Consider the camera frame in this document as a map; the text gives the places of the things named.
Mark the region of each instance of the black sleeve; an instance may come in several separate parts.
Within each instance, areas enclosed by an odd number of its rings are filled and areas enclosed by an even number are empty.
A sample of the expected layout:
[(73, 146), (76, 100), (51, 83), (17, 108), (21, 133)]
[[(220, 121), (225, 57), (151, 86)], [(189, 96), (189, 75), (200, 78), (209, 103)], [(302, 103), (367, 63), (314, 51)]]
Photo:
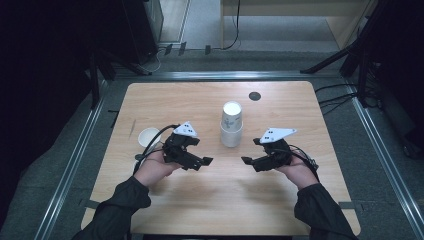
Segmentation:
[(340, 206), (320, 183), (297, 193), (295, 217), (311, 227), (312, 240), (358, 239)]
[(123, 239), (130, 229), (131, 217), (140, 208), (150, 206), (149, 189), (134, 177), (119, 184), (113, 196), (100, 203), (93, 220), (73, 240)]

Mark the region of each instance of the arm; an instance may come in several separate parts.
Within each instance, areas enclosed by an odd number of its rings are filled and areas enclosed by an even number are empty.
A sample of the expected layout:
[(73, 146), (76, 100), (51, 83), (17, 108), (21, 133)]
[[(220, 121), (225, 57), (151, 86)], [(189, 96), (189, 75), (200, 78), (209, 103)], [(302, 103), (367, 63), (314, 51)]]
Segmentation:
[(303, 161), (295, 156), (290, 166), (276, 169), (299, 189), (295, 217), (311, 227), (310, 239), (357, 239), (339, 205), (315, 178)]
[(122, 239), (131, 227), (132, 215), (150, 206), (148, 187), (180, 167), (177, 163), (165, 163), (162, 151), (153, 152), (134, 176), (119, 184), (110, 199), (100, 203), (93, 220), (72, 239)]

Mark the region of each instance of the black stand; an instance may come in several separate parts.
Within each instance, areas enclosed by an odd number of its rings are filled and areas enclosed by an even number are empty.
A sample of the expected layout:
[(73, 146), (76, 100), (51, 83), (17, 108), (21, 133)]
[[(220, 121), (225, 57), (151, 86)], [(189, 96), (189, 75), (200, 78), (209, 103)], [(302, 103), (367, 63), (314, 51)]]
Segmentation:
[(99, 68), (100, 72), (106, 80), (114, 80), (116, 72), (111, 65), (112, 61), (129, 69), (130, 71), (134, 72), (139, 76), (151, 75), (150, 72), (145, 73), (134, 65), (125, 62), (124, 60), (118, 58), (117, 56), (107, 51), (101, 49), (94, 50), (90, 56), (90, 79), (92, 86), (91, 109), (94, 109), (100, 100), (99, 77), (97, 74), (97, 68)]
[(362, 30), (359, 37), (349, 46), (318, 63), (317, 65), (300, 70), (300, 73), (313, 74), (330, 65), (331, 63), (341, 59), (347, 55), (339, 72), (343, 77), (350, 77), (359, 66), (359, 79), (358, 79), (358, 100), (363, 107), (367, 107), (365, 102), (365, 86), (367, 81), (368, 67), (370, 63), (371, 51), (378, 42), (378, 28), (381, 27), (381, 16), (386, 9), (387, 1), (378, 1), (378, 4), (368, 19), (367, 24)]

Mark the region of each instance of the human hand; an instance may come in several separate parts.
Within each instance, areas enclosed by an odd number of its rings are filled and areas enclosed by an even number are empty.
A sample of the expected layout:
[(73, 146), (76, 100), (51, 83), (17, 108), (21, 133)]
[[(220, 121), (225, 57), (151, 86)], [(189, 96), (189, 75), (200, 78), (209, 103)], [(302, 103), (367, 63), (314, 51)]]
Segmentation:
[[(300, 151), (296, 151), (297, 154), (303, 155)], [(293, 182), (299, 190), (307, 186), (318, 183), (315, 175), (312, 173), (302, 159), (292, 155), (292, 161), (290, 165), (284, 165), (276, 168), (277, 171), (284, 173), (287, 178)]]
[(147, 155), (134, 177), (144, 186), (149, 187), (182, 166), (178, 163), (165, 163), (162, 150)]

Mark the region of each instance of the white paper cup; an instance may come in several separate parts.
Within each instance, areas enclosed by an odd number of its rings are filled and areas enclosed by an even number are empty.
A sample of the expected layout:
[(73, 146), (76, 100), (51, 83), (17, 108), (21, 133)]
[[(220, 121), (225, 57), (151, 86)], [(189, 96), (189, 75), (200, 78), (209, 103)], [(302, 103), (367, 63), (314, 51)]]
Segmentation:
[(222, 111), (221, 127), (227, 132), (237, 132), (242, 125), (241, 105), (235, 101), (225, 103)]
[(236, 132), (228, 132), (222, 127), (221, 124), (221, 142), (226, 147), (237, 147), (241, 142), (241, 135), (243, 134), (243, 122), (240, 129)]
[[(138, 135), (138, 143), (140, 143), (140, 145), (142, 147), (146, 148), (147, 145), (149, 145), (150, 141), (152, 141), (152, 139), (158, 133), (159, 133), (159, 129), (157, 129), (157, 128), (146, 128), (143, 131), (141, 131), (141, 133)], [(155, 149), (156, 145), (160, 141), (160, 137), (161, 137), (161, 135), (159, 135), (155, 139), (155, 141), (150, 146), (149, 150), (147, 150), (148, 153), (151, 152), (151, 151), (153, 151)]]

